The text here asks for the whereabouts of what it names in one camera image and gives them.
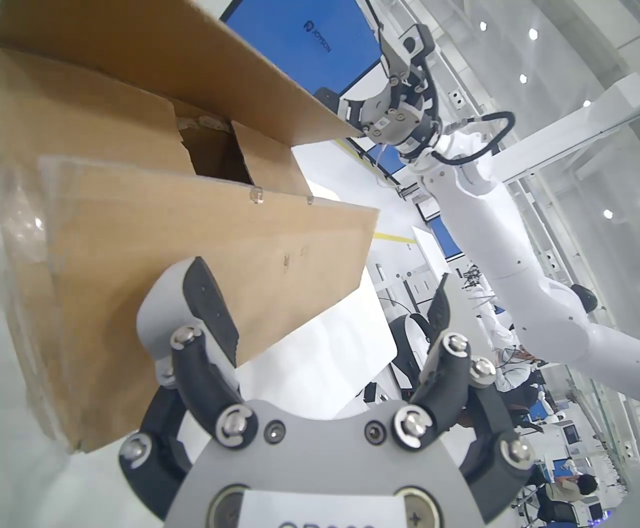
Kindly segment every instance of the robot end effector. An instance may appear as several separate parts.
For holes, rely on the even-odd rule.
[[[494,150],[515,125],[512,112],[495,112],[443,127],[438,115],[438,94],[427,65],[427,57],[436,47],[429,28],[414,24],[395,39],[385,35],[379,25],[376,36],[388,78],[382,92],[366,100],[341,99],[329,88],[320,88],[314,95],[374,143],[395,147],[404,164],[410,164],[423,152],[446,165],[471,163]],[[506,119],[507,125],[477,152],[455,159],[443,156],[451,144],[447,134],[472,122],[501,119]]]

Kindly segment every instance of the white wall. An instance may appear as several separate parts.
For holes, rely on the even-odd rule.
[[[222,16],[225,9],[229,7],[231,0],[194,0],[194,3],[200,6],[210,16],[217,19]]]

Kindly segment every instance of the cardboard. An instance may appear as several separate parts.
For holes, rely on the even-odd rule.
[[[208,263],[239,330],[241,364],[358,287],[377,218],[269,191],[255,204],[250,186],[134,168],[53,159],[43,177],[48,258],[67,329],[63,384],[88,450],[131,428],[155,392],[135,322],[168,266],[192,255]],[[322,276],[330,280],[310,281]]]
[[[76,448],[84,433],[61,381],[68,367],[59,339],[65,329],[56,315],[38,169],[46,155],[181,175],[195,171],[180,144],[171,102],[83,68],[0,49],[0,226],[9,272],[4,311],[39,423],[49,436]],[[112,431],[105,442],[135,427],[131,422]]]
[[[0,43],[179,99],[290,147],[360,135],[188,0],[2,0]]]
[[[181,0],[6,0],[1,43],[99,70],[0,46],[3,303],[49,436],[139,426],[135,313],[184,257],[212,267],[239,362],[358,286],[377,212],[314,202],[290,151],[354,132],[224,26]]]

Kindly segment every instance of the yellow floor line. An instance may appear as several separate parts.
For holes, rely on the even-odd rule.
[[[396,235],[387,235],[386,233],[374,233],[373,238],[379,240],[391,240],[392,242],[402,242],[404,244],[415,244],[412,238],[397,237]]]

